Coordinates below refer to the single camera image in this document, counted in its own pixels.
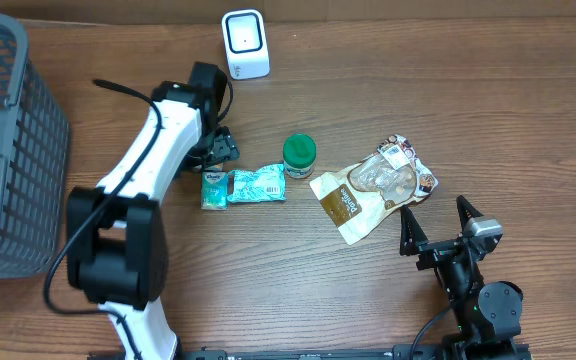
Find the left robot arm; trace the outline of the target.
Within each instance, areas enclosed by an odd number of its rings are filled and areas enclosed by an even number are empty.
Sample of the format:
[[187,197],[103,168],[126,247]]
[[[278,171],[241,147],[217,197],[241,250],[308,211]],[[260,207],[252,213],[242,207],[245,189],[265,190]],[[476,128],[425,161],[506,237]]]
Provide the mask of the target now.
[[115,168],[93,188],[67,199],[67,242],[55,260],[71,287],[92,303],[88,314],[112,322],[119,359],[180,359],[181,341],[169,326],[161,294],[169,254],[161,203],[184,170],[204,171],[239,158],[222,125],[233,100],[226,73],[194,63],[187,82],[164,81],[145,95],[97,79],[95,85],[149,106],[147,120]]

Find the green lid jar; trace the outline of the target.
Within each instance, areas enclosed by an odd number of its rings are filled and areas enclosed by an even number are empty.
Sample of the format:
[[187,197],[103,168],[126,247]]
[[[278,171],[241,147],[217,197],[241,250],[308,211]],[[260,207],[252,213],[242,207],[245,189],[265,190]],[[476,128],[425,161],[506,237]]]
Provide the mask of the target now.
[[314,140],[306,134],[293,134],[283,145],[284,170],[292,178],[308,177],[316,160],[317,148]]

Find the teal packet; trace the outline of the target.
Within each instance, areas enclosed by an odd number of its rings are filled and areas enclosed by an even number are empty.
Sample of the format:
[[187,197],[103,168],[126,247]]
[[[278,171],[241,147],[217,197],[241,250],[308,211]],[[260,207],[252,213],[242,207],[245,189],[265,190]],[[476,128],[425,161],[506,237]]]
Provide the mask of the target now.
[[286,200],[283,164],[270,164],[256,171],[232,170],[233,189],[229,203],[261,203]]

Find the brown white snack bag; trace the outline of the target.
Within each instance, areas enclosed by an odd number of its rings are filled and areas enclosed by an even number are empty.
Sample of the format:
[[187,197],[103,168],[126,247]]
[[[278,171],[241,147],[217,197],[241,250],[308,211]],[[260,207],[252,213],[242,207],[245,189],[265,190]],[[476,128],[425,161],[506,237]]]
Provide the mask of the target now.
[[324,212],[349,245],[367,237],[402,206],[429,197],[438,185],[408,139],[399,134],[389,136],[360,162],[310,182]]

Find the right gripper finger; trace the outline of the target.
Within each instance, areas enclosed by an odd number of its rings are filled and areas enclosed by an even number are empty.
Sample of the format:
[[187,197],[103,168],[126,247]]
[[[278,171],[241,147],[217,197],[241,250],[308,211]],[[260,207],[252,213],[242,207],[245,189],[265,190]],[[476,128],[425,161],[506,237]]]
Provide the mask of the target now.
[[456,199],[462,233],[476,233],[476,227],[483,214],[479,212],[463,195]]
[[428,238],[417,222],[412,210],[403,205],[400,209],[401,239],[400,254],[412,256],[421,252],[420,247],[428,243]]

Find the teal tissue pack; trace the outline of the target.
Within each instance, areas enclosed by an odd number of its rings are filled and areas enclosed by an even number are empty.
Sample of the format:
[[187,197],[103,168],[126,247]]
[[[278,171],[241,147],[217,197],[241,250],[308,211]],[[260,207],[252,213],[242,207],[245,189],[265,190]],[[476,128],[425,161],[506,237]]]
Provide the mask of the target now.
[[203,172],[201,189],[202,210],[226,210],[228,207],[228,174],[226,172]]

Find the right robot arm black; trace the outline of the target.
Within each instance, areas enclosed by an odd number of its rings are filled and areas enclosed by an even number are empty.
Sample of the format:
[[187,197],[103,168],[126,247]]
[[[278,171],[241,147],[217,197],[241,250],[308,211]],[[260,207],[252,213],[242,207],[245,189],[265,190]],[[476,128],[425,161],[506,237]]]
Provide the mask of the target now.
[[[408,206],[400,210],[400,254],[416,256],[418,270],[434,272],[448,305],[419,330],[411,345],[397,345],[393,352],[407,359],[530,359],[529,347],[514,341],[521,333],[522,290],[509,281],[485,282],[477,265],[499,244],[502,225],[463,196],[456,204],[461,231],[439,242],[428,240]],[[449,312],[458,331],[423,347],[426,332]]]

